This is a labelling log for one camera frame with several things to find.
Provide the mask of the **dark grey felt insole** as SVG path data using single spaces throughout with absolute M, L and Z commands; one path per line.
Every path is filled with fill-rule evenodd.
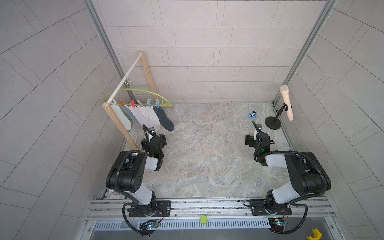
M 156 113 L 161 126 L 168 132 L 173 132 L 175 129 L 174 123 L 168 118 L 165 110 L 162 107 L 154 107 L 154 112 Z

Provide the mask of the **wooden clothes rack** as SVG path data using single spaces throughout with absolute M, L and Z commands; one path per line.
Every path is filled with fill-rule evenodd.
M 149 90 L 135 89 L 130 87 L 129 76 L 134 70 L 134 68 L 137 66 L 138 62 L 141 62 L 142 64 L 142 68 L 146 76 L 146 80 L 150 87 Z M 156 102 L 160 102 L 159 104 L 160 107 L 173 108 L 173 105 L 168 99 L 158 94 L 154 81 L 152 79 L 150 68 L 148 66 L 148 63 L 145 57 L 145 53 L 143 51 L 138 52 L 138 56 L 134 60 L 133 64 L 130 66 L 128 71 L 123 75 L 122 79 L 120 80 L 120 82 L 118 83 L 114 91 L 106 96 L 105 102 L 102 104 L 103 109 L 106 111 L 110 119 L 114 122 L 118 130 L 124 136 L 126 143 L 129 144 L 131 149 L 138 150 L 140 149 L 140 147 L 138 147 L 135 140 L 132 138 L 130 131 L 124 126 L 123 122 L 121 121 L 121 119 L 118 117 L 117 113 L 113 109 L 113 106 L 118 106 L 123 103 L 123 101 L 117 97 L 117 94 L 120 92 L 129 92 L 130 94 L 132 92 L 143 92 L 146 94 L 151 94 L 153 95 Z

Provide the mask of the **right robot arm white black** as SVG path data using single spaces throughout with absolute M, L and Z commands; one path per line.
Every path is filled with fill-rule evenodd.
M 254 161 L 264 167 L 286 169 L 289 181 L 283 186 L 269 190 L 264 200 L 246 200 L 254 216 L 291 215 L 291 206 L 308 198 L 323 195 L 331 189 L 331 180 L 312 152 L 271 151 L 274 141 L 262 131 L 261 125 L 252 121 L 253 136 L 246 135 L 245 144 L 254 148 Z

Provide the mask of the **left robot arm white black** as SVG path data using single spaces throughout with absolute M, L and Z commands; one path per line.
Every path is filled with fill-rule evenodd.
M 143 130 L 143 151 L 121 151 L 107 175 L 106 187 L 132 201 L 124 209 L 131 218 L 169 217 L 171 202 L 158 201 L 155 192 L 143 184 L 145 171 L 159 171 L 163 164 L 166 136 L 146 125 Z

